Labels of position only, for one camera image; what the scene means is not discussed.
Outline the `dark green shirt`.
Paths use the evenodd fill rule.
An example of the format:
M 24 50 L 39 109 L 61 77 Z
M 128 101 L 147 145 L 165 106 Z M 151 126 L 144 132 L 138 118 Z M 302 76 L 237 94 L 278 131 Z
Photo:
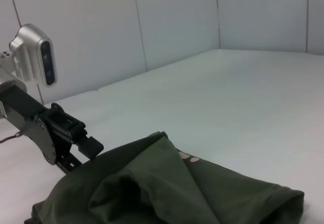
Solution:
M 304 193 L 179 151 L 164 132 L 64 176 L 24 224 L 299 224 Z

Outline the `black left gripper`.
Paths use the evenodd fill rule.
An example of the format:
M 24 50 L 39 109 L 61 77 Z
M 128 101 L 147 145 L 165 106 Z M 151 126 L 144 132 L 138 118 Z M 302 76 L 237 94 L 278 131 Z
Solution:
M 40 149 L 45 160 L 56 165 L 65 174 L 82 166 L 72 155 L 70 145 L 65 145 L 54 136 L 54 131 L 45 121 L 48 109 L 27 94 L 18 86 L 11 86 L 0 93 L 0 102 L 4 106 L 6 119 L 21 134 L 27 136 Z M 103 145 L 93 137 L 87 136 L 86 125 L 59 108 L 62 123 L 60 130 L 68 140 L 78 146 L 78 150 L 93 160 L 104 149 Z

